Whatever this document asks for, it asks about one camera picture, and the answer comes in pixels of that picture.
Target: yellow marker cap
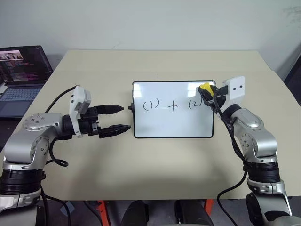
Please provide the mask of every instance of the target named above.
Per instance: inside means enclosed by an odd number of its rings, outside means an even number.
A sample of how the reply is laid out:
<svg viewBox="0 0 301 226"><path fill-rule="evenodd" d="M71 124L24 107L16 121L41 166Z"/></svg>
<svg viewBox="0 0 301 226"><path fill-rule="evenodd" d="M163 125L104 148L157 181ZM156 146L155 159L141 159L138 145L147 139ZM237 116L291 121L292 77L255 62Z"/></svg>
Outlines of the yellow marker cap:
<svg viewBox="0 0 301 226"><path fill-rule="evenodd" d="M207 90L211 94L211 96L213 96L213 91L212 91L211 86L208 82L200 85L199 87L202 88L202 89Z"/></svg>

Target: white bracket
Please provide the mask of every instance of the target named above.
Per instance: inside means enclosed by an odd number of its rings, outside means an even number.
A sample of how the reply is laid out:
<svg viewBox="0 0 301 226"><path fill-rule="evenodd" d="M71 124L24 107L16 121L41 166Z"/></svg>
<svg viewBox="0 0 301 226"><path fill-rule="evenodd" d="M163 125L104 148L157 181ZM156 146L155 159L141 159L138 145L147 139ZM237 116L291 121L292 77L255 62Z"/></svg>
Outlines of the white bracket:
<svg viewBox="0 0 301 226"><path fill-rule="evenodd" d="M80 86L76 86L70 99L69 116L73 125L75 135L83 137L79 129L78 119L80 114L85 114L91 103L91 94Z"/></svg>
<svg viewBox="0 0 301 226"><path fill-rule="evenodd" d="M221 107L222 113L233 104L240 105L245 96L245 77L239 76L225 80L223 86L228 86L228 94L225 103Z"/></svg>

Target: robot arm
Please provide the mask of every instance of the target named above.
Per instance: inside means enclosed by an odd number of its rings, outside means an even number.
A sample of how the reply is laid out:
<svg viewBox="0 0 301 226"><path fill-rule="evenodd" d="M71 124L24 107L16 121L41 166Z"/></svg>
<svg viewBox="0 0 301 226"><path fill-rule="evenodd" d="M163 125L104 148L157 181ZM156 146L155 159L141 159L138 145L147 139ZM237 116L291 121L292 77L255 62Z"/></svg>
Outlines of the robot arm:
<svg viewBox="0 0 301 226"><path fill-rule="evenodd" d="M22 128L13 134L3 148L3 172L0 178L0 225L5 221L4 210L28 207L30 213L39 199L40 184L46 175L43 171L49 149L56 140L98 135L111 137L130 129L128 125L101 128L98 115L117 113L124 108L118 105L89 107L90 92L77 86L71 96L69 115L60 113L38 113L28 117Z"/></svg>
<svg viewBox="0 0 301 226"><path fill-rule="evenodd" d="M218 89L204 84L198 91L204 103L231 126L240 142L244 170L249 175L247 184L252 191L246 196L249 218L254 225L277 225L279 222L284 226L293 225L287 220L295 218L279 175L276 139L265 129L261 118L239 106L245 94L245 78L229 79L223 85Z"/></svg>

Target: laptop screen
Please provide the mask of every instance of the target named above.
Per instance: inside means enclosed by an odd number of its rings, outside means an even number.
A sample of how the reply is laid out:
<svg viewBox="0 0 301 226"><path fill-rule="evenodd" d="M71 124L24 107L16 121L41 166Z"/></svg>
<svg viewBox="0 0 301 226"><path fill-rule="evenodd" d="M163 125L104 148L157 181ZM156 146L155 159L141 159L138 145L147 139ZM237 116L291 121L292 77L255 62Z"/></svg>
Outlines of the laptop screen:
<svg viewBox="0 0 301 226"><path fill-rule="evenodd" d="M0 48L0 76L7 85L45 83L51 73L41 46Z"/></svg>

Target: beige tabletop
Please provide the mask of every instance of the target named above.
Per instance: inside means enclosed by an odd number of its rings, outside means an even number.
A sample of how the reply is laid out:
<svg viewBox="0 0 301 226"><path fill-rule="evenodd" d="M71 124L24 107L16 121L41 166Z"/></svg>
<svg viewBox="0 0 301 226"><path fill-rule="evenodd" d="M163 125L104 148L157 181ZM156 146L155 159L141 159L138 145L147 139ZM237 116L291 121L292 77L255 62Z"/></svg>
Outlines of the beige tabletop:
<svg viewBox="0 0 301 226"><path fill-rule="evenodd" d="M280 176L288 196L301 195L301 109L256 51L70 50L24 117L45 111L59 93L80 84L91 92L90 106L125 108L101 115L102 127L133 126L127 110L133 81L215 80L221 86L223 80L240 75L246 78L242 107L260 116L277 139ZM68 114L70 95L51 112ZM116 137L58 141L54 153L69 166L45 167L45 192L64 200L216 198L238 182L243 171L227 130L215 119L211 139L136 139L130 129ZM245 198L248 193L245 182L223 198Z"/></svg>

